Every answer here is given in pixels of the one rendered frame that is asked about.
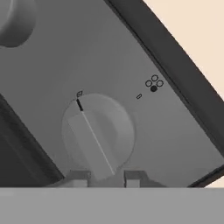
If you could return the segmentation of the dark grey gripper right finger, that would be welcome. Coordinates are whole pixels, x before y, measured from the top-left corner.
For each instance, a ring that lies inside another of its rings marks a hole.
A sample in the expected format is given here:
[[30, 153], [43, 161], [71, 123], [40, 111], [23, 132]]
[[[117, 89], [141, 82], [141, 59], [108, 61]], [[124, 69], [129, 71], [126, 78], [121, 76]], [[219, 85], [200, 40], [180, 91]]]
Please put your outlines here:
[[124, 171], [123, 181], [125, 187], [164, 187], [164, 185], [150, 179], [146, 171]]

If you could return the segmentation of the grey stove with black hob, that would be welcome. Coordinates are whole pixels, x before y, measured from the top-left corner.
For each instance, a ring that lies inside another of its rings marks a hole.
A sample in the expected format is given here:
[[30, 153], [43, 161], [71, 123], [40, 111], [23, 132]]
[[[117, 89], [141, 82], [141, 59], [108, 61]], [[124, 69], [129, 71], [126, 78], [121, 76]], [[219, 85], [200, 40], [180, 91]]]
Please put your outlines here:
[[47, 187], [75, 170], [61, 133], [71, 101], [119, 102], [136, 140], [116, 175], [146, 171], [164, 187], [224, 177], [224, 101], [143, 0], [35, 0], [35, 28], [0, 46], [0, 187]]

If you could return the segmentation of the grey round stove knob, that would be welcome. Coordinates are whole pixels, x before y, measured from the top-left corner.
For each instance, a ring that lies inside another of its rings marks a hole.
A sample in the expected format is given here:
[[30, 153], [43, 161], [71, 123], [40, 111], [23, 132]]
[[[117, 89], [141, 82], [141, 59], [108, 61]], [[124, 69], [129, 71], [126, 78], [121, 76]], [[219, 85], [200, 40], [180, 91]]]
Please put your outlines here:
[[36, 20], [35, 0], [0, 0], [0, 46], [21, 46], [32, 35]]
[[71, 101], [61, 133], [73, 161], [90, 170], [96, 180], [116, 175], [130, 158], [136, 140], [125, 108], [103, 94], [84, 94]]

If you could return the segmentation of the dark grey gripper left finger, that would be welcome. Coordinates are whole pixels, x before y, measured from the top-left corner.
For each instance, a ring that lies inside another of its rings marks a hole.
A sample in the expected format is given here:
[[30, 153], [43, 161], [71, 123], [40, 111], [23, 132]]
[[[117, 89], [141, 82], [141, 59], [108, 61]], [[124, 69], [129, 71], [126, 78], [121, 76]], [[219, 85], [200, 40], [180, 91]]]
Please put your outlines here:
[[59, 178], [48, 184], [48, 188], [78, 188], [89, 187], [91, 182], [90, 170], [75, 170], [70, 171], [66, 175], [61, 175]]

